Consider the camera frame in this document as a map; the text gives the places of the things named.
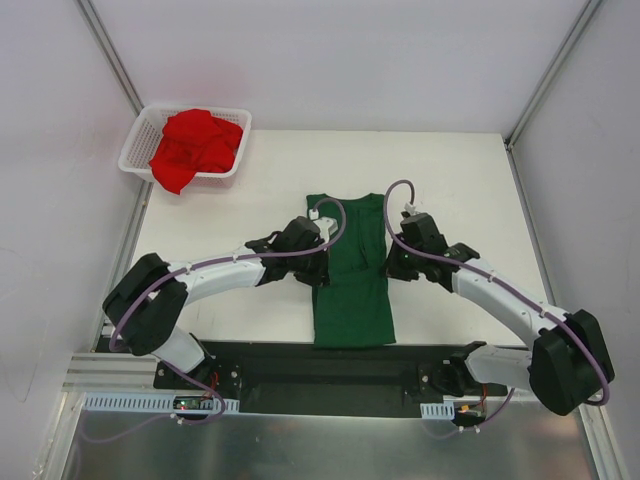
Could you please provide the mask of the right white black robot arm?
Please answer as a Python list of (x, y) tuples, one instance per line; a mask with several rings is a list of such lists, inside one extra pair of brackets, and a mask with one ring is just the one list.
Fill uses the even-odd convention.
[(506, 326), (523, 348), (474, 341), (430, 376), (432, 387), (462, 397), (484, 384), (527, 390), (551, 412), (567, 415), (582, 404), (602, 405), (615, 371), (598, 320), (532, 299), (464, 243), (450, 245), (427, 213), (406, 205), (401, 231), (385, 262), (388, 277), (425, 278), (464, 298)]

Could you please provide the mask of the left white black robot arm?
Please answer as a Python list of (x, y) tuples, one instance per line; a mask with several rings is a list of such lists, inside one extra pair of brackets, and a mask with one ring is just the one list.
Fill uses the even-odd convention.
[(152, 355), (177, 368), (192, 389), (205, 386), (215, 365), (204, 347), (177, 326), (182, 310), (226, 291), (259, 287), (292, 274), (310, 286), (329, 282), (328, 252), (338, 221), (298, 216), (282, 231), (246, 242), (235, 251), (196, 262), (166, 262), (142, 256), (103, 301), (114, 334), (135, 356)]

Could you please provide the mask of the red t shirt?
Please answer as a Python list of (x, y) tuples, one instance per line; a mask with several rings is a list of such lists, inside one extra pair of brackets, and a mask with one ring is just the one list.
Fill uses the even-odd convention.
[(149, 162), (152, 175), (166, 191), (179, 195), (198, 173), (229, 173), (243, 133), (237, 124), (206, 110), (173, 115)]

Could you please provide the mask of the white plastic basket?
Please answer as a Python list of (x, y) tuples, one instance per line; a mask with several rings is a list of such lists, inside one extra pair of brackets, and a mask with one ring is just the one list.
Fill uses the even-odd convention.
[(149, 162), (161, 142), (162, 130), (171, 116), (190, 109), (209, 111), (214, 117), (234, 123), (242, 129), (242, 137), (234, 152), (234, 164), (230, 171), (226, 173), (197, 173), (188, 184), (189, 188), (230, 188), (234, 184), (238, 169), (243, 162), (252, 127), (252, 114), (245, 109), (170, 103), (148, 105), (141, 110), (131, 127), (121, 149), (118, 167), (123, 172), (134, 174), (146, 182), (154, 183), (155, 179)]

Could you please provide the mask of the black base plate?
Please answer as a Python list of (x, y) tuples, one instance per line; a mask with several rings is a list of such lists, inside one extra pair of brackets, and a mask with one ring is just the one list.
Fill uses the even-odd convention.
[(242, 413), (417, 418), (443, 396), (432, 372), (451, 345), (326, 350), (311, 344), (207, 341), (211, 380)]

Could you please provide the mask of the aluminium rail frame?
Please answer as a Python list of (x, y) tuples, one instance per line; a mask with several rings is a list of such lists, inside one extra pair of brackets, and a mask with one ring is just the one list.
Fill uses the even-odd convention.
[(113, 327), (103, 320), (90, 348), (72, 355), (63, 392), (146, 392), (152, 388), (156, 359), (112, 353), (108, 348), (112, 333)]

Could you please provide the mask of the right aluminium corner post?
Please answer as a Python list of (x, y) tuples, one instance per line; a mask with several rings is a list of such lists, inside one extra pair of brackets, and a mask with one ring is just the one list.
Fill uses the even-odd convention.
[(559, 79), (563, 68), (577, 48), (577, 45), (605, 4), (606, 2), (604, 0), (589, 0), (585, 1), (581, 6), (576, 18), (572, 21), (567, 33), (564, 35), (549, 64), (536, 83), (516, 123), (504, 139), (505, 148), (508, 152), (513, 150), (533, 120), (554, 83)]

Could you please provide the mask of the aluminium corner post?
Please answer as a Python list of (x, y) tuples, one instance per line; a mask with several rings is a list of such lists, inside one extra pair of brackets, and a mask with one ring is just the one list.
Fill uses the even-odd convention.
[(98, 9), (91, 0), (75, 0), (74, 3), (119, 85), (125, 100), (134, 114), (138, 115), (144, 108), (144, 104), (101, 19)]
[(508, 152), (513, 150), (533, 120), (554, 83), (559, 79), (563, 68), (577, 48), (577, 45), (605, 4), (606, 2), (604, 0), (589, 0), (585, 1), (581, 6), (576, 18), (572, 21), (567, 33), (564, 35), (549, 64), (536, 83), (516, 123), (504, 139), (505, 148)]

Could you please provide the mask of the left aluminium corner post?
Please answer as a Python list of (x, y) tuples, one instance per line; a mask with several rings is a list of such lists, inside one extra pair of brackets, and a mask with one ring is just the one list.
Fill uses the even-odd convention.
[(74, 3), (119, 85), (125, 100), (134, 114), (138, 115), (144, 108), (144, 104), (101, 19), (98, 9), (91, 0), (75, 0)]

